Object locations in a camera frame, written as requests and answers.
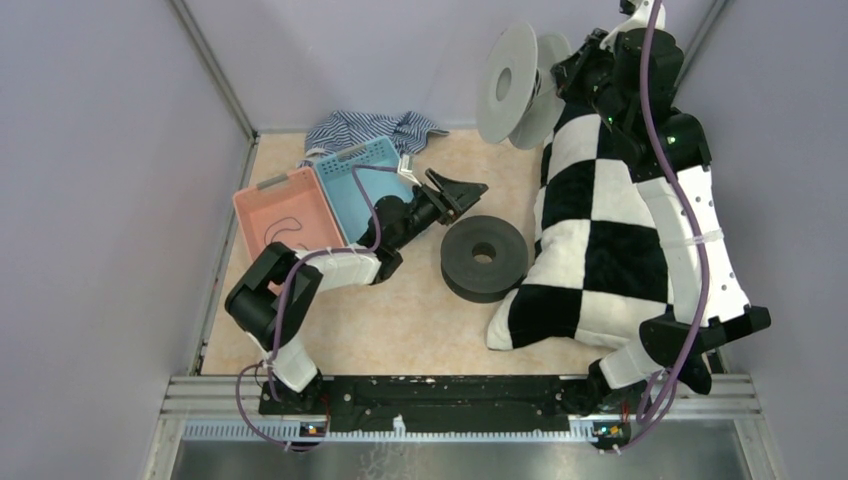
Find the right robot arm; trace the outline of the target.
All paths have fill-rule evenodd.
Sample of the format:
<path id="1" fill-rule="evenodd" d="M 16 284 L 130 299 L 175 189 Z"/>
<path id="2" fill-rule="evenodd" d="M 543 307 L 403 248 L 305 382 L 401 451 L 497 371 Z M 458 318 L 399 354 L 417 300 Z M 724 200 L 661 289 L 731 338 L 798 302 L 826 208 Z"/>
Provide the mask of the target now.
<path id="1" fill-rule="evenodd" d="M 552 67 L 558 96 L 590 107 L 657 230 L 673 293 L 670 312 L 643 321 L 634 340 L 595 362 L 589 404 L 612 412 L 627 386 L 667 369 L 680 374 L 703 353 L 770 327 L 729 258 L 712 191 L 712 156 L 699 120 L 675 104 L 684 53 L 661 30 L 597 29 Z"/>

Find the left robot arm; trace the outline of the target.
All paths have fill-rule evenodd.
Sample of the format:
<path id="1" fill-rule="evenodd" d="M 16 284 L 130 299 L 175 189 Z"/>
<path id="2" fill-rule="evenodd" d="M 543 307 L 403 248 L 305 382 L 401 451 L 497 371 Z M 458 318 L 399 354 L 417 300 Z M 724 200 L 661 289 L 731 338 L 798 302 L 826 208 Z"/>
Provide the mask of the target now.
<path id="1" fill-rule="evenodd" d="M 311 251 L 281 242 L 266 246 L 226 297 L 226 312 L 262 352 L 272 396 L 283 387 L 283 401 L 295 412 L 314 410 L 321 397 L 319 369 L 299 337 L 315 296 L 384 282 L 402 264 L 403 247 L 434 223 L 455 223 L 489 189 L 432 169 L 425 175 L 428 183 L 413 186 L 409 201 L 395 195 L 366 198 L 370 219 L 349 246 Z"/>

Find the grey cable spool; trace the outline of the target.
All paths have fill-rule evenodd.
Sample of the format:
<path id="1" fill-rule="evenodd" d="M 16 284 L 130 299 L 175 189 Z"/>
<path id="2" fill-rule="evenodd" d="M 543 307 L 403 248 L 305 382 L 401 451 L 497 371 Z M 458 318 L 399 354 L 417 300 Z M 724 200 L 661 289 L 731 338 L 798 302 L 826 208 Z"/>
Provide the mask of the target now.
<path id="1" fill-rule="evenodd" d="M 539 35 L 526 21 L 504 30 L 489 52 L 477 86 L 476 127 L 487 143 L 505 140 L 530 150 L 553 131 L 564 101 L 551 69 L 572 54 L 561 33 Z"/>

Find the black cable spool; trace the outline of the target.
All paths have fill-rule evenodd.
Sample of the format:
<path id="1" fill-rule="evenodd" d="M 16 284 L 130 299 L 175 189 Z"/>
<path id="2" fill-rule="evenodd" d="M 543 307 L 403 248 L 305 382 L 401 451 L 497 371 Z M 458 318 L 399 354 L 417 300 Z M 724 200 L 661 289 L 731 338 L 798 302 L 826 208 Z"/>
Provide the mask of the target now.
<path id="1" fill-rule="evenodd" d="M 458 221 L 440 246 L 440 269 L 447 287 L 479 304 L 503 300 L 521 284 L 529 268 L 527 244 L 509 222 L 489 215 Z"/>

